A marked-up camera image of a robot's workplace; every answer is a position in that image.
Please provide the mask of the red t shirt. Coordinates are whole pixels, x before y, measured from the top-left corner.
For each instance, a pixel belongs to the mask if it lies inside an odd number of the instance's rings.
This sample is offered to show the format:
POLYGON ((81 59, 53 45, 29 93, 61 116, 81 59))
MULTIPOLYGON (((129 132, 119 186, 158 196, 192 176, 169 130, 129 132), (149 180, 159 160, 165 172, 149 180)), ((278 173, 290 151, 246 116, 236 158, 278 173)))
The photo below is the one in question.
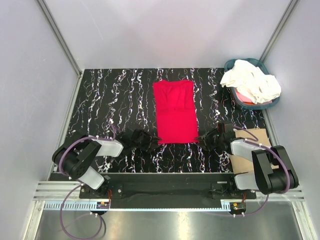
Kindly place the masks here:
POLYGON ((160 80, 153 84, 159 144, 197 143, 198 123, 194 83, 160 80))

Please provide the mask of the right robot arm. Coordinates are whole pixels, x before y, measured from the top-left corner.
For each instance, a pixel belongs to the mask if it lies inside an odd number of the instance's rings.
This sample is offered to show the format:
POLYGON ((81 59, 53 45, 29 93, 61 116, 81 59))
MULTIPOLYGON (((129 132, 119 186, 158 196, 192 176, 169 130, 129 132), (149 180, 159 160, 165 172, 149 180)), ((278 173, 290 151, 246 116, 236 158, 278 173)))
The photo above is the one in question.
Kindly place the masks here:
POLYGON ((234 181, 227 185, 228 195, 232 198, 239 198, 245 190, 259 191, 264 195, 285 194, 299 186, 285 147, 266 146, 247 129, 219 122, 216 128, 195 140, 204 151, 221 149, 252 162, 253 170, 236 173, 234 181))

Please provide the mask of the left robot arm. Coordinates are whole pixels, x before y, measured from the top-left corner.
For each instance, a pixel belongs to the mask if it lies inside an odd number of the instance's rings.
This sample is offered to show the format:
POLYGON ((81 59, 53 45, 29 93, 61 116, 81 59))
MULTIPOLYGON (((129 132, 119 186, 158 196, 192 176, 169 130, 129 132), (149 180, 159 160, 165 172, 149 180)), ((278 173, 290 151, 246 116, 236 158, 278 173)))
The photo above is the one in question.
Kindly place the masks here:
POLYGON ((117 158, 132 149, 152 152, 162 139, 142 129, 127 134, 120 132, 112 138, 93 136, 76 131, 52 155, 52 162, 61 174, 88 187, 97 198, 107 197, 110 178, 102 176, 91 165, 97 157, 117 158))

